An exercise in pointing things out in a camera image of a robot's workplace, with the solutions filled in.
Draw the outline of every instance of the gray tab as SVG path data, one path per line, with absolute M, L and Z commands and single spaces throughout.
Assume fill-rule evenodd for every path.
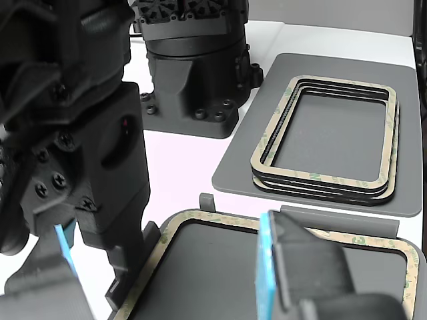
M 210 193 L 200 193 L 199 206 L 202 211 L 216 212 L 214 195 Z
M 363 217 L 316 209 L 282 205 L 280 212 L 288 214 L 304 227 L 395 239 L 399 220 Z

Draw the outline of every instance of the blue gripper pad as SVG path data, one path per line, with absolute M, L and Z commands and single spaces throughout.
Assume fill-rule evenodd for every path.
M 67 262 L 71 268 L 71 271 L 77 277 L 77 271 L 75 270 L 74 262 L 73 262 L 73 259 L 71 258 L 70 244 L 67 240 L 67 237 L 65 236 L 65 232 L 64 232 L 62 226 L 56 225 L 55 231 L 56 231 L 56 234 L 58 237 L 59 246 L 61 248 L 62 256 L 65 258 L 65 260 L 67 260 Z
M 272 228 L 268 213 L 260 217 L 258 231 L 258 252 L 256 262 L 256 305 L 258 320 L 271 320 L 273 313 L 274 295 L 276 292 L 276 276 L 272 255 Z

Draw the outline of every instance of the white surface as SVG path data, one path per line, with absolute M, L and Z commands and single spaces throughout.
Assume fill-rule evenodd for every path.
M 410 37 L 414 0 L 249 0 L 251 20 Z
M 406 37 L 269 22 L 249 22 L 247 34 L 252 62 L 259 63 L 265 74 L 276 55 L 285 52 L 392 63 L 415 68 L 412 42 Z M 125 68 L 124 79 L 139 83 L 140 92 L 150 92 L 153 89 L 145 59 L 145 45 L 138 39 L 132 39 L 132 62 Z M 256 90 L 253 90 L 249 101 L 240 108 L 240 119 L 248 110 L 255 94 Z M 292 205 L 214 190 L 211 177 L 231 139 L 232 137 L 215 140 L 146 131 L 151 197 L 144 211 L 142 225 L 145 226 L 150 220 L 161 225 L 174 213 L 197 208 L 201 192 L 214 194 L 218 211 L 237 215 L 259 217 L 260 213 L 268 209 L 279 209 L 283 204 Z M 398 236 L 420 247 L 422 215 L 399 220 Z M 0 256 L 0 293 L 3 292 L 6 279 L 22 265 L 34 244 L 35 238 L 32 237 L 24 252 L 18 256 Z M 111 309 L 104 295 L 113 280 L 113 270 L 108 264 L 107 255 L 103 251 L 84 246 L 79 232 L 76 232 L 75 247 L 71 254 L 96 319 L 107 319 Z

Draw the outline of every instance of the black screw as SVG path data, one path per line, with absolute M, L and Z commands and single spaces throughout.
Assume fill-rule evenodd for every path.
M 148 105 L 147 106 L 147 113 L 149 115 L 153 115 L 156 112 L 157 112 L 157 107 L 155 105 Z
M 196 119 L 203 120 L 206 118 L 206 111 L 205 109 L 197 109 L 194 115 Z
M 144 92 L 141 94 L 141 102 L 147 102 L 150 99 L 151 99 L 151 97 L 149 96 L 149 93 Z
M 39 152 L 39 154 L 37 155 L 37 159 L 39 160 L 39 162 L 41 163 L 46 163 L 49 160 L 49 154 L 47 153 L 47 150 L 41 150 Z
M 56 172 L 52 176 L 52 184 L 56 189 L 61 190 L 67 186 L 67 180 L 65 180 L 62 174 Z
M 226 114 L 224 112 L 222 112 L 222 111 L 218 111 L 215 114 L 214 118 L 215 118 L 216 121 L 221 122 L 221 121 L 224 121 L 226 119 Z
M 47 195 L 49 194 L 49 192 L 48 192 L 48 190 L 47 190 L 47 188 L 43 182 L 37 182 L 35 184 L 35 192 L 42 199 L 46 198 Z
M 52 98 L 56 102 L 64 102 L 69 99 L 69 92 L 63 83 L 59 83 L 53 88 Z
M 86 210 L 86 211 L 90 211 L 90 212 L 94 212 L 96 211 L 96 206 L 93 203 L 93 201 L 91 199 L 89 199 L 88 197 L 84 197 L 79 201 L 79 206 L 80 209 Z
M 231 100 L 229 100 L 229 99 L 226 99 L 226 100 L 224 100 L 224 101 L 222 102 L 222 105 L 223 105 L 225 108 L 229 109 L 229 108 L 233 107 L 233 101 L 231 101 Z
M 74 140 L 73 136 L 68 132 L 58 133 L 57 145 L 63 151 L 73 151 L 74 150 Z

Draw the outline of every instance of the white table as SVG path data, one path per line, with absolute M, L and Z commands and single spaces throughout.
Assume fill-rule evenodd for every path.
M 252 62 L 259 63 L 265 74 L 279 53 L 341 57 L 404 65 L 415 69 L 412 40 L 409 37 L 259 21 L 250 21 L 246 30 L 248 43 L 251 45 Z M 132 61 L 125 68 L 124 80 L 137 82 L 141 93 L 151 92 L 153 89 L 145 58 L 145 45 L 140 39 L 132 39 Z M 248 102 L 240 108 L 240 120 L 248 110 L 256 91 L 252 91 Z M 234 134 L 224 140 L 151 131 L 145 131 L 144 134 L 151 197 L 144 211 L 143 227 L 148 221 L 161 225 L 174 213 L 197 208 L 201 192 L 214 194 L 218 211 L 250 217 L 259 217 L 260 213 L 268 209 L 280 209 L 283 204 L 295 205 L 220 193 L 212 187 L 211 177 Z M 337 209 L 334 211 L 349 213 Z M 385 218 L 366 213 L 356 214 Z M 413 218 L 389 218 L 400 220 L 399 237 L 421 247 L 422 214 Z M 26 248 L 18 256 L 0 256 L 0 293 L 3 292 L 6 279 L 20 268 L 35 242 L 36 238 L 31 237 Z M 79 232 L 75 235 L 75 246 L 71 253 L 93 314 L 98 320 L 107 319 L 111 309 L 104 299 L 104 294 L 114 274 L 106 253 L 86 247 Z

